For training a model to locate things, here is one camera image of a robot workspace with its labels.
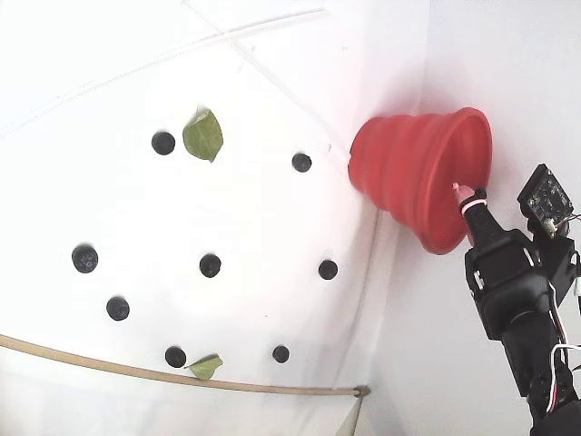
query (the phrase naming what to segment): green leaf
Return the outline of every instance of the green leaf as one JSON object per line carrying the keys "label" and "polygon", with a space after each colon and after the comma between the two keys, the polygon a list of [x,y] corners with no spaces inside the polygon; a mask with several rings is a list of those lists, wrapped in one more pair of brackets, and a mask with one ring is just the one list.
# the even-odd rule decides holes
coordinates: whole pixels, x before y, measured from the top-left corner
{"label": "green leaf", "polygon": [[218,354],[211,354],[188,366],[197,378],[209,380],[214,375],[216,368],[222,366],[223,362]]}
{"label": "green leaf", "polygon": [[190,154],[214,162],[224,144],[222,129],[210,109],[204,109],[183,128],[183,143]]}

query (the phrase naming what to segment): red wire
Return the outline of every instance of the red wire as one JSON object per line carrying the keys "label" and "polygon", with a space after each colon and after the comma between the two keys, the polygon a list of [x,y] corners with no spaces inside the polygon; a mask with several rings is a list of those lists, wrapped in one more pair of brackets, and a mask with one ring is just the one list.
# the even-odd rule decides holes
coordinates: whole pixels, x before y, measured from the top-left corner
{"label": "red wire", "polygon": [[556,383],[555,383],[555,389],[553,390],[553,405],[551,406],[551,409],[548,412],[552,413],[553,410],[555,409],[555,406],[556,406]]}

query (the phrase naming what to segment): white backdrop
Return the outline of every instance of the white backdrop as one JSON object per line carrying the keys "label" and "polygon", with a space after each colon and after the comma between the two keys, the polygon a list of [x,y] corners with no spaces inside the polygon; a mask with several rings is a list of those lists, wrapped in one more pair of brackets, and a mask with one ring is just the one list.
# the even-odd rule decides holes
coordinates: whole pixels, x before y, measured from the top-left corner
{"label": "white backdrop", "polygon": [[[225,381],[366,382],[387,287],[365,287],[377,212],[347,158],[372,115],[418,108],[427,18],[427,0],[0,1],[0,332],[184,374],[166,348],[188,364],[217,352]],[[212,164],[182,144],[199,106],[222,125]],[[172,154],[153,151],[158,130]],[[397,231],[376,264],[391,265]],[[78,243],[99,254],[90,274],[71,262]],[[213,279],[206,253],[222,259]],[[326,258],[339,266],[328,282]],[[131,305],[121,322],[105,311],[117,294]],[[127,380],[6,350],[0,392],[0,434],[23,436],[335,434],[355,401]]]}

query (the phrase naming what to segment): white wire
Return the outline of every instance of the white wire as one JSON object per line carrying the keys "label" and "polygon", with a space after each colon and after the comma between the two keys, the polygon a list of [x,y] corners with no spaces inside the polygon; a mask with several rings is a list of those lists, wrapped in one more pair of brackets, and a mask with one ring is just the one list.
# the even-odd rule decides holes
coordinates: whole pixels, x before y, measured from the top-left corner
{"label": "white wire", "polygon": [[555,352],[557,350],[578,350],[581,351],[581,345],[569,345],[567,343],[558,343],[553,347],[551,353],[549,354],[550,365],[551,365],[551,392],[549,393],[547,413],[549,413],[553,407],[553,402],[556,401],[555,396],[555,385],[556,385],[556,374],[555,374]]}
{"label": "white wire", "polygon": [[569,343],[569,339],[566,336],[566,331],[565,331],[565,325],[563,324],[563,321],[561,321],[561,315],[559,314],[559,308],[556,306],[556,289],[555,286],[553,286],[553,283],[549,282],[548,285],[551,287],[551,289],[553,290],[553,292],[551,293],[551,298],[553,299],[553,307],[555,308],[555,320],[553,320],[553,315],[551,315],[551,319],[553,320],[553,323],[555,323],[555,321],[557,321],[557,323],[555,323],[556,327],[558,330],[560,330],[563,334],[563,340],[565,341],[565,344]]}
{"label": "white wire", "polygon": [[566,336],[566,331],[565,331],[565,325],[563,324],[563,322],[561,321],[561,315],[559,314],[559,309],[556,306],[556,289],[555,286],[553,286],[553,283],[549,282],[548,285],[551,287],[551,300],[553,301],[553,307],[555,308],[555,318],[553,318],[553,313],[552,311],[549,311],[549,316],[551,317],[551,320],[553,321],[553,324],[556,326],[556,328],[563,334],[563,340],[565,341],[565,343],[558,343],[557,345],[555,345],[555,347],[553,347],[553,350],[551,351],[551,353],[549,354],[549,359],[550,359],[550,365],[551,365],[551,391],[549,393],[549,402],[547,405],[547,413],[549,413],[553,407],[553,402],[556,401],[556,395],[555,395],[555,385],[556,385],[556,375],[555,375],[555,352],[557,350],[561,350],[562,353],[564,353],[564,350],[579,350],[581,351],[581,347],[578,345],[569,345],[569,340]]}

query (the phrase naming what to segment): electrical wire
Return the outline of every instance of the electrical wire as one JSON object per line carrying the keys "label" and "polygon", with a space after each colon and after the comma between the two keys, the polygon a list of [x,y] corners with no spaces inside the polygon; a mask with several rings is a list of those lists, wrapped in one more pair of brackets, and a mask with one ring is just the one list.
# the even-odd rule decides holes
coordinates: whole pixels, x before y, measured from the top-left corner
{"label": "electrical wire", "polygon": [[581,351],[581,345],[569,345],[567,343],[558,343],[553,347],[549,354],[549,364],[551,366],[551,390],[548,399],[547,413],[551,413],[556,406],[556,370],[555,370],[555,352],[557,350],[578,350]]}
{"label": "electrical wire", "polygon": [[[559,314],[558,306],[556,304],[556,289],[553,286],[553,283],[549,282],[548,285],[551,288],[551,295],[549,298],[549,316],[553,321],[553,325],[555,326],[556,335],[559,338],[559,341],[562,344],[568,344],[569,340],[566,337],[565,327],[563,327],[563,322],[561,321],[561,315]],[[565,361],[565,365],[569,366],[569,352],[567,349],[563,350],[563,359]]]}
{"label": "electrical wire", "polygon": [[573,220],[581,221],[581,214],[577,214],[577,215],[570,214],[570,215],[566,216],[565,218],[563,218],[563,220],[561,220],[558,224],[556,224],[556,228],[559,228],[564,223],[567,223],[567,222],[573,221]]}

